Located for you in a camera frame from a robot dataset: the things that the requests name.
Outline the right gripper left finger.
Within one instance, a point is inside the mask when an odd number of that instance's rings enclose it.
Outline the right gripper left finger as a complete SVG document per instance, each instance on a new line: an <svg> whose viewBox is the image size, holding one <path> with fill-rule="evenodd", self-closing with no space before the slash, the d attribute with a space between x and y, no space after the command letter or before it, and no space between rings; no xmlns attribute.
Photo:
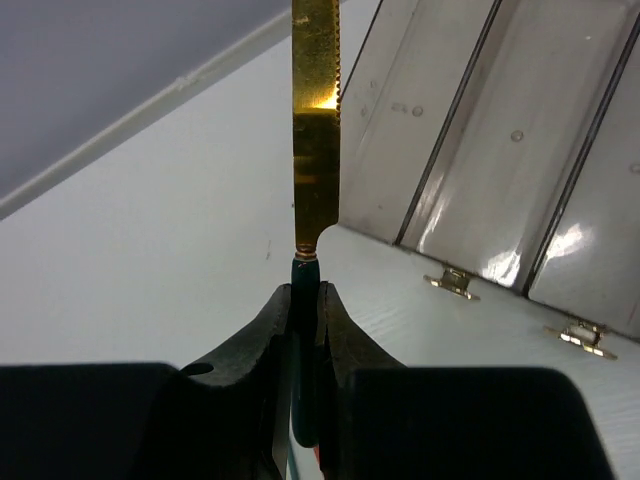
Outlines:
<svg viewBox="0 0 640 480"><path fill-rule="evenodd" d="M195 411L216 479L284 479L292 386L291 286L276 288L256 317L181 370L207 393Z"/></svg>

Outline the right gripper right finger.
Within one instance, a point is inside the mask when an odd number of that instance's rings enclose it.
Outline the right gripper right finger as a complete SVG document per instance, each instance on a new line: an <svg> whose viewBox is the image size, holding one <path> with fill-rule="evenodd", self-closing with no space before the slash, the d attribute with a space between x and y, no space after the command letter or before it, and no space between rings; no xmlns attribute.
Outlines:
<svg viewBox="0 0 640 480"><path fill-rule="evenodd" d="M349 316L335 285L323 281L315 334L315 451L324 478L345 479L352 464L350 376L360 370L403 367Z"/></svg>

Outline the gold knife dark handle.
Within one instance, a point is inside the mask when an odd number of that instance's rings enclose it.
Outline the gold knife dark handle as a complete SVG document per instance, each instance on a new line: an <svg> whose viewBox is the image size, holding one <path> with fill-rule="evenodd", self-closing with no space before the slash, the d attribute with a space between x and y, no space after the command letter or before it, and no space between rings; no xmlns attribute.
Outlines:
<svg viewBox="0 0 640 480"><path fill-rule="evenodd" d="M318 443L313 366L320 288L317 244L339 218L339 2L293 2L291 33L295 255L290 319L297 341L292 428L297 443L312 448Z"/></svg>

